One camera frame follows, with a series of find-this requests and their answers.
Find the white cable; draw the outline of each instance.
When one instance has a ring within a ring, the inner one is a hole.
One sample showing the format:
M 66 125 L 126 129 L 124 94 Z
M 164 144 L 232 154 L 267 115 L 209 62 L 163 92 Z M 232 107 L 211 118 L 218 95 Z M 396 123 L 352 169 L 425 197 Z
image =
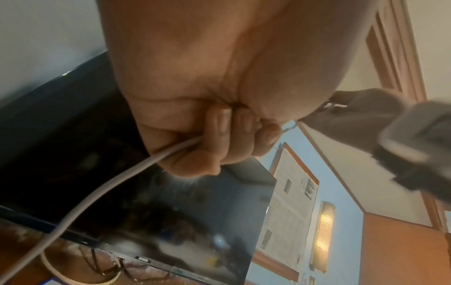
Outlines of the white cable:
M 68 285 L 111 285 L 114 282 L 116 282 L 116 280 L 119 278 L 119 276 L 121 275 L 121 272 L 119 271 L 118 273 L 116 273 L 116 275 L 111 279 L 108 280 L 106 282 L 103 283 L 83 283 L 83 282 L 79 282 L 79 281 L 75 281 L 73 279 L 70 279 L 66 276 L 64 276 L 61 272 L 59 272 L 58 270 L 56 270 L 55 267 L 53 267 L 53 265 L 50 264 L 50 262 L 48 261 L 45 252 L 41 252 L 40 254 L 41 257 L 41 261 L 44 264 L 44 266 L 48 269 L 48 271 L 50 271 L 53 275 L 55 275 L 59 280 L 63 281 L 64 283 L 68 284 Z M 115 256 L 111 256 L 113 258 L 114 263 L 117 265 L 117 267 L 120 267 L 119 264 L 119 259 Z
M 89 194 L 86 198 L 84 198 L 78 205 L 75 206 L 55 227 L 55 229 L 48 234 L 45 238 L 43 238 L 34 248 L 32 248 L 26 255 L 24 255 L 14 266 L 9 268 L 5 273 L 3 273 L 0 277 L 0 285 L 4 285 L 8 280 L 10 280 L 14 275 L 16 275 L 20 270 L 22 270 L 28 263 L 30 263 L 36 256 L 38 256 L 41 252 L 43 252 L 49 245 L 52 244 L 55 240 L 57 240 L 69 226 L 75 221 L 75 219 L 83 213 L 90 205 L 96 202 L 100 197 L 105 195 L 108 191 L 118 186 L 122 182 L 132 178 L 133 176 L 141 173 L 148 167 L 158 163 L 160 160 L 166 158 L 167 156 L 178 152 L 182 149 L 185 149 L 190 146 L 194 146 L 200 143 L 202 140 L 201 137 L 196 137 L 194 139 L 189 139 L 182 143 L 179 143 L 175 146 L 169 147 L 143 161 L 136 164 L 135 166 L 127 169 L 116 177 L 110 179 L 102 186 L 97 188 L 94 192 Z

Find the hand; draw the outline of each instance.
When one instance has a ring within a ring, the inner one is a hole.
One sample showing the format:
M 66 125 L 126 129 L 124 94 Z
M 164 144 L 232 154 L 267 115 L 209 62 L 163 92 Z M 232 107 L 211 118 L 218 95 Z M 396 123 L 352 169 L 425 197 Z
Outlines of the hand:
M 377 2 L 98 0 L 98 6 L 119 88 L 147 150 L 203 133 L 199 148 L 161 163 L 192 177 L 263 154 L 280 135 L 278 125 L 327 100 L 364 41 Z M 219 118 L 228 113 L 219 103 L 233 107 L 227 139 L 218 136 Z M 237 135 L 247 114 L 263 127 Z
M 331 139 L 372 153 L 379 133 L 409 105 L 391 90 L 337 91 L 327 105 L 301 121 Z

